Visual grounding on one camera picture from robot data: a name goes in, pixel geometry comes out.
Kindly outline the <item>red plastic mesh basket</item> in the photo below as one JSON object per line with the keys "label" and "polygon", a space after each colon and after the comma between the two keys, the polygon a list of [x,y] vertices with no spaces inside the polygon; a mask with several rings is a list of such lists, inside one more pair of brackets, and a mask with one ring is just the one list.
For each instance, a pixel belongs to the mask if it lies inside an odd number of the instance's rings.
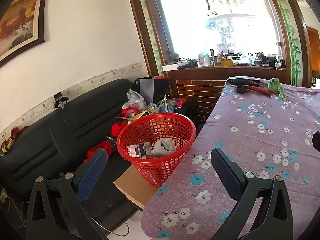
{"label": "red plastic mesh basket", "polygon": [[177,113],[157,113],[128,124],[117,150],[152,186],[161,187],[196,138],[194,123]]}

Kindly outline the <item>blue white medicine box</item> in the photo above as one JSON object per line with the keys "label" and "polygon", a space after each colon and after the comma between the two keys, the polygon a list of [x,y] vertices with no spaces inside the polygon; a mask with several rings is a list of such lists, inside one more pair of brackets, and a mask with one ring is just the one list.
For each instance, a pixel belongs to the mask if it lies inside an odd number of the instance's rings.
{"label": "blue white medicine box", "polygon": [[143,158],[152,151],[151,144],[149,142],[142,142],[135,145],[129,145],[127,147],[129,156],[133,158]]}

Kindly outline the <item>black leather sofa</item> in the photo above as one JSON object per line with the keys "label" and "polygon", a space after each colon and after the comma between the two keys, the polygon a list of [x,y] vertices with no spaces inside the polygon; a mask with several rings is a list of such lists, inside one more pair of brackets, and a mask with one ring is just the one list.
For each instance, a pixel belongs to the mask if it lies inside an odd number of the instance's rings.
{"label": "black leather sofa", "polygon": [[[66,103],[29,126],[1,156],[1,186],[17,205],[30,199],[39,176],[51,180],[74,172],[87,152],[101,147],[111,135],[127,91],[135,85],[117,79],[99,86]],[[129,219],[136,207],[114,182],[130,166],[115,148],[107,150],[108,160],[94,190],[83,205],[89,214],[108,230]]]}

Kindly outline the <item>clear plastic bag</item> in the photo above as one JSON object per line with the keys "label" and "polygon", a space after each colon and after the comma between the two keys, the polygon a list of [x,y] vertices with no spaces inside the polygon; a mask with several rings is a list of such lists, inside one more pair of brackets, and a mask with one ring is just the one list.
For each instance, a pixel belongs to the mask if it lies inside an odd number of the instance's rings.
{"label": "clear plastic bag", "polygon": [[126,102],[122,106],[122,109],[126,109],[129,107],[137,107],[140,111],[144,111],[147,109],[146,102],[144,101],[144,98],[139,93],[137,93],[132,89],[129,89],[126,94],[127,94],[128,102]]}

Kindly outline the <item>cardboard sheet under basket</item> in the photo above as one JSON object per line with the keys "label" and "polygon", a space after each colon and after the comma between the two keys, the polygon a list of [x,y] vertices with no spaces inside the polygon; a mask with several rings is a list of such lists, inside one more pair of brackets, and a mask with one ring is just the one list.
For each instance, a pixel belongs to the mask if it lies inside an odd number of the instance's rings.
{"label": "cardboard sheet under basket", "polygon": [[133,165],[114,181],[114,185],[141,210],[158,190],[151,186]]}

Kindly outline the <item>black flat case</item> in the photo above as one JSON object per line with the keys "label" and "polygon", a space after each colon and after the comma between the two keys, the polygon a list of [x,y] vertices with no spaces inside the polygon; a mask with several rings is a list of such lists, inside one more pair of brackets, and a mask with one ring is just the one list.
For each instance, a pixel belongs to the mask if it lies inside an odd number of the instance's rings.
{"label": "black flat case", "polygon": [[253,86],[253,87],[259,87],[260,81],[259,80],[251,80],[251,79],[228,79],[227,83],[235,86]]}

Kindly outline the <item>red flat case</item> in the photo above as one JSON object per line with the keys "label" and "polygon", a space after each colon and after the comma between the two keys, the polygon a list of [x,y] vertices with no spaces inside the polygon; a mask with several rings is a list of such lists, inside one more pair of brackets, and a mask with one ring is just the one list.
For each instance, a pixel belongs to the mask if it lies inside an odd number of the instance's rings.
{"label": "red flat case", "polygon": [[269,97],[272,96],[272,92],[269,89],[266,89],[266,88],[263,88],[263,87],[249,86],[249,85],[245,85],[245,87],[247,88],[247,90],[254,91],[254,92],[257,92],[257,93],[261,93],[261,94],[264,94],[264,95],[269,96]]}

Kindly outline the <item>red cloth on sofa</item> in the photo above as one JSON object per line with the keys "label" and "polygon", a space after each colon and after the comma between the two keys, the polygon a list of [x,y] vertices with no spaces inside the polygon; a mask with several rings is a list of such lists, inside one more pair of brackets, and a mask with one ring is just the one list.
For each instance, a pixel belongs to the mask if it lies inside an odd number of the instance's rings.
{"label": "red cloth on sofa", "polygon": [[88,162],[89,159],[93,156],[97,149],[102,148],[106,151],[107,156],[110,157],[117,150],[117,138],[120,132],[127,126],[127,123],[124,121],[116,122],[111,127],[111,135],[107,135],[106,139],[99,143],[94,148],[87,151],[86,158],[84,159],[84,163]]}

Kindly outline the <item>dark shopping bag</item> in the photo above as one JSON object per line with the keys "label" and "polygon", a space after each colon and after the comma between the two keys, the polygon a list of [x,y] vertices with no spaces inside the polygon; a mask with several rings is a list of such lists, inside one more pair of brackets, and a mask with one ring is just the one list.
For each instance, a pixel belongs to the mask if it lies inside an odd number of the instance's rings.
{"label": "dark shopping bag", "polygon": [[147,104],[158,103],[164,98],[169,90],[167,79],[154,79],[153,77],[142,77],[135,80],[138,93]]}

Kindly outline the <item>green cloth rag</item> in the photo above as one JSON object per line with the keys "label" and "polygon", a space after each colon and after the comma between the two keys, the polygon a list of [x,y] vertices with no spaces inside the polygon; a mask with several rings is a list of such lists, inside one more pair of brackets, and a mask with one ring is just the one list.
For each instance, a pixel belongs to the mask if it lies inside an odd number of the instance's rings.
{"label": "green cloth rag", "polygon": [[273,94],[276,94],[280,100],[286,99],[284,87],[277,77],[273,77],[269,80],[268,88]]}

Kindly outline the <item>brown brick-pattern counter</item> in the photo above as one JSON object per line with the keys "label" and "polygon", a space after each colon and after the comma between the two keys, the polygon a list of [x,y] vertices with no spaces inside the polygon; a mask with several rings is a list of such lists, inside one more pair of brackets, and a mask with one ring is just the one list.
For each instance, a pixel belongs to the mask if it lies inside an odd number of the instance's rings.
{"label": "brown brick-pattern counter", "polygon": [[181,96],[194,101],[201,123],[208,119],[229,77],[251,76],[267,80],[277,77],[281,83],[289,85],[290,74],[291,72],[284,68],[253,66],[195,67],[165,72],[172,96]]}

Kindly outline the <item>framed horse painting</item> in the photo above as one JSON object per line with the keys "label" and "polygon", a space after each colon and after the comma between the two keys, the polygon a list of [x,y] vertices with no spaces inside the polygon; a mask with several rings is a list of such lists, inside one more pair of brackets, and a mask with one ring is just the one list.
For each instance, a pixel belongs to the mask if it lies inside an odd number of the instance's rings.
{"label": "framed horse painting", "polygon": [[46,0],[13,0],[1,18],[1,66],[45,41]]}

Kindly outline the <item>phone holder clamp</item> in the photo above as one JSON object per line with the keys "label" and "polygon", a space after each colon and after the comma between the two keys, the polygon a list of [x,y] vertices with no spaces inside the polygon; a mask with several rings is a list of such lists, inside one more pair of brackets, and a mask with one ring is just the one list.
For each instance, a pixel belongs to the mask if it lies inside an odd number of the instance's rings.
{"label": "phone holder clamp", "polygon": [[63,96],[61,92],[58,92],[57,94],[54,95],[54,108],[55,109],[64,109],[65,104],[68,102],[69,98],[66,96]]}

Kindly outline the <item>purple floral tablecloth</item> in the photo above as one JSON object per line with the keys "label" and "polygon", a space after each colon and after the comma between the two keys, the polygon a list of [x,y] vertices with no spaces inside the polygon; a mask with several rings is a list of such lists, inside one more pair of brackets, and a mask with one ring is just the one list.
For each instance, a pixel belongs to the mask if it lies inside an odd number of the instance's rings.
{"label": "purple floral tablecloth", "polygon": [[319,90],[284,86],[285,99],[224,86],[212,113],[178,167],[143,209],[151,238],[210,239],[235,206],[210,161],[220,148],[243,171],[284,178],[298,238],[319,208]]}

